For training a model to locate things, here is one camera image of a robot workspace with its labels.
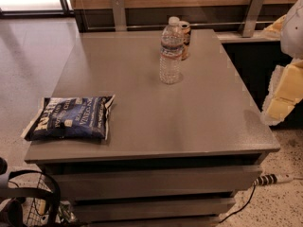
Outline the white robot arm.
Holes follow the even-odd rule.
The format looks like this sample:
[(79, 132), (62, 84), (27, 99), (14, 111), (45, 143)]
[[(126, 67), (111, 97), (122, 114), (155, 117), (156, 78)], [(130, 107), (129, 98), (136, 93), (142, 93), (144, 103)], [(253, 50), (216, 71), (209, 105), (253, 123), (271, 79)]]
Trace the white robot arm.
[(281, 51), (292, 61), (277, 65), (270, 78), (261, 110), (261, 121), (268, 126), (283, 122), (303, 99), (303, 0), (297, 0), (272, 28), (279, 31)]

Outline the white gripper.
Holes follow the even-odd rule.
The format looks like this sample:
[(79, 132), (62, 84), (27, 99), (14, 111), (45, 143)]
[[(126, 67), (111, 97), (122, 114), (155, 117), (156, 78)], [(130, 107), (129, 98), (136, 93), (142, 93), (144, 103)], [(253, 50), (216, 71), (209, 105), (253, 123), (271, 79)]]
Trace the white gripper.
[(262, 105), (261, 121), (268, 126), (283, 122), (302, 99), (303, 61), (293, 59), (285, 67), (277, 65)]

